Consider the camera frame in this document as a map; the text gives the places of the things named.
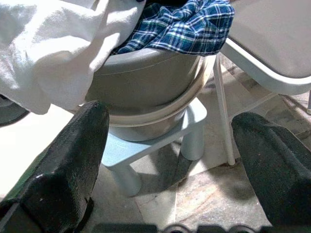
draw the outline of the light blue step stool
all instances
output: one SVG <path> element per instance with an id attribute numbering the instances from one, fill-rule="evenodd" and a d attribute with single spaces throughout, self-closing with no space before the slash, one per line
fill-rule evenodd
<path id="1" fill-rule="evenodd" d="M 203 127 L 207 111 L 195 98 L 186 108 L 183 119 L 171 131 L 156 139 L 130 142 L 108 134 L 102 164 L 108 168 L 127 196 L 136 195 L 141 188 L 141 179 L 130 164 L 147 154 L 184 136 L 181 154 L 189 160 L 200 159 L 204 152 Z"/>

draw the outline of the tile floor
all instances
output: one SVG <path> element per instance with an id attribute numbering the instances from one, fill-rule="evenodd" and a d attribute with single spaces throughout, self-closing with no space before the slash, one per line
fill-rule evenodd
<path id="1" fill-rule="evenodd" d="M 230 115 L 270 93 L 224 56 L 221 60 Z M 92 194 L 94 211 L 83 232 L 91 232 L 93 226 L 101 222 L 146 222 L 159 228 L 179 222 L 192 229 L 198 224 L 218 224 L 226 229 L 235 224 L 253 228 L 269 225 L 241 160 L 237 159 L 235 166 L 224 164 L 224 142 L 212 77 L 199 95 L 208 110 L 202 159 L 191 162 L 179 156 L 179 140 L 136 161 L 132 166 L 140 174 L 143 187 L 132 198 L 123 196 L 110 172 L 100 167 Z M 253 111 L 288 127 L 310 148 L 308 97 L 307 93 L 275 96 Z"/>

